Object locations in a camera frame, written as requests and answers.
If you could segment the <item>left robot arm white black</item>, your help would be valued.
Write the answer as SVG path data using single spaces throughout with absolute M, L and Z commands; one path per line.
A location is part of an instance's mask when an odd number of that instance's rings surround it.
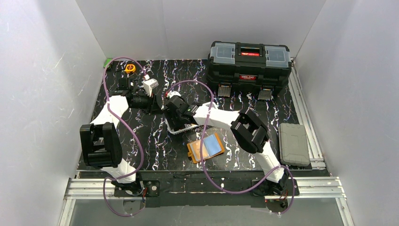
M 118 87 L 110 93 L 110 98 L 99 115 L 80 128 L 85 165 L 109 173 L 115 179 L 113 183 L 116 186 L 126 187 L 140 183 L 136 169 L 122 157 L 122 146 L 116 128 L 129 108 L 141 109 L 146 113 L 159 110 L 155 95 L 158 85 L 156 79 L 147 75 L 141 86 L 137 79 L 119 79 Z

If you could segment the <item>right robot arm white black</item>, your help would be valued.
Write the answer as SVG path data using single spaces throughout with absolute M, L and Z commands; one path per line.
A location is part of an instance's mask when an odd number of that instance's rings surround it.
M 273 152 L 268 136 L 268 128 L 251 110 L 226 111 L 219 109 L 214 102 L 188 104 L 179 93 L 171 92 L 166 97 L 162 111 L 168 131 L 178 134 L 198 126 L 211 126 L 229 130 L 238 145 L 252 154 L 266 178 L 267 194 L 280 194 L 286 188 L 288 173 L 281 166 Z

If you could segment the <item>orange leather card holder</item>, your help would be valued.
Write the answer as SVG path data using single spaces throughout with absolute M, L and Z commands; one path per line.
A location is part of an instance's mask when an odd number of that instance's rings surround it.
M 200 158 L 200 140 L 193 141 L 187 144 L 188 148 L 188 158 L 196 164 L 201 161 Z M 202 156 L 203 160 L 213 158 L 215 156 L 221 155 L 225 152 L 224 146 L 221 139 L 217 133 L 211 134 L 204 138 L 202 145 Z

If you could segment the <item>orange credit card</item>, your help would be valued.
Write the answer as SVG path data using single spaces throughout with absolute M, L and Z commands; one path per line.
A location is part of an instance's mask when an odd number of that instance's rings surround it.
M 202 152 L 200 151 L 200 147 L 201 147 L 200 140 L 192 142 L 190 144 L 190 148 L 192 150 L 193 156 L 194 156 L 195 160 L 197 160 L 197 161 L 200 160 L 201 154 L 203 156 L 203 159 L 205 159 L 206 157 L 209 156 L 208 152 L 206 150 L 206 147 L 205 147 L 205 143 L 203 143 L 203 145 L 202 145 Z

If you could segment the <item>white plastic basket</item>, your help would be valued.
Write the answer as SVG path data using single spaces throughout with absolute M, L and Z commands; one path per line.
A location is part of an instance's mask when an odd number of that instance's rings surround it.
M 165 120 L 167 130 L 172 135 L 176 135 L 199 127 L 199 125 L 197 124 L 190 123 L 188 120 L 180 119 L 178 117 L 172 118 L 165 116 Z

